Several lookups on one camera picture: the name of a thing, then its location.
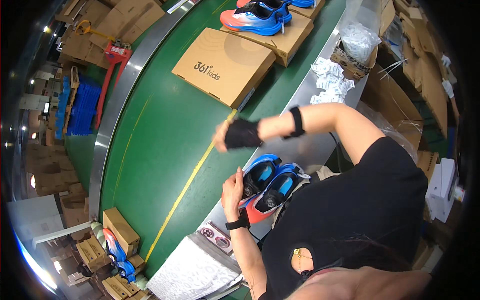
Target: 361 kids logo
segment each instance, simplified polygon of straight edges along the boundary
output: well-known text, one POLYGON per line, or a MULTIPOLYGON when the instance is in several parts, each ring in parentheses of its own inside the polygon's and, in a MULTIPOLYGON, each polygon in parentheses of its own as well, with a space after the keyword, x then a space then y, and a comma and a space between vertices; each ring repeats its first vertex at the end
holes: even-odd
POLYGON ((206 74, 208 77, 212 77, 215 80, 219 80, 220 76, 218 76, 218 73, 215 74, 215 71, 213 70, 213 66, 205 66, 205 64, 202 64, 201 61, 198 62, 193 67, 195 70, 198 70, 198 72, 206 74))

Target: woman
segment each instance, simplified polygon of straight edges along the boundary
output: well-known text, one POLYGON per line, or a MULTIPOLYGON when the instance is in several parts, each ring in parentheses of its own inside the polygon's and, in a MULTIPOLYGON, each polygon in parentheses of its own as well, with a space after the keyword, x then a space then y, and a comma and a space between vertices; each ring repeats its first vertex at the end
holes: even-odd
MULTIPOLYGON (((356 110, 329 103, 217 128, 220 152, 274 137, 336 132, 355 167, 294 192, 262 252, 247 228, 230 230, 253 299, 411 299, 428 273, 408 271, 427 178, 408 153, 356 110)), ((223 184, 228 222, 239 219, 242 171, 223 184)))

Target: wooden pallet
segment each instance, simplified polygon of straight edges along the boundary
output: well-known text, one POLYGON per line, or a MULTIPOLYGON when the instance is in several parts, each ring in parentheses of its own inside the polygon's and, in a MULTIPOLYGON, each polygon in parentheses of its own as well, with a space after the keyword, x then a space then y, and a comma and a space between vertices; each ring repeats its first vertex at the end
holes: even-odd
POLYGON ((68 122, 70 121, 70 114, 72 113, 73 103, 75 102, 75 96, 77 95, 77 89, 80 86, 80 80, 78 79, 78 68, 73 66, 70 70, 70 87, 72 88, 72 97, 70 103, 65 108, 65 122, 63 123, 62 133, 67 133, 68 122))

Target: black t-shirt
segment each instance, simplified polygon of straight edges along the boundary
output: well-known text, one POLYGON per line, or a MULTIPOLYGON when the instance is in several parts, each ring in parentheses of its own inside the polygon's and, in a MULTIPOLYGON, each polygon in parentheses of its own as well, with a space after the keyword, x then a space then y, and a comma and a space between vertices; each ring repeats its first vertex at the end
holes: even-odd
POLYGON ((352 170, 310 183, 291 197, 262 248, 267 290, 284 299, 301 278, 291 266, 295 248, 310 250, 318 269, 356 250, 348 241, 371 239, 412 262, 420 240, 427 178, 397 142, 373 143, 352 170))

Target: shoe tongue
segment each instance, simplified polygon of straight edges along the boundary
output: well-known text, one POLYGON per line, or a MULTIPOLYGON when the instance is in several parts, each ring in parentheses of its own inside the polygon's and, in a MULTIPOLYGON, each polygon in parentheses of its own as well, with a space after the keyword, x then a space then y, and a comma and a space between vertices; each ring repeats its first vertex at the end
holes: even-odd
POLYGON ((267 191, 255 206, 260 212, 264 213, 270 209, 279 206, 285 201, 285 196, 278 191, 267 191))
POLYGON ((260 190, 255 185, 255 181, 252 178, 252 174, 247 174, 243 178, 243 195, 242 199, 246 199, 252 195, 259 193, 260 190))

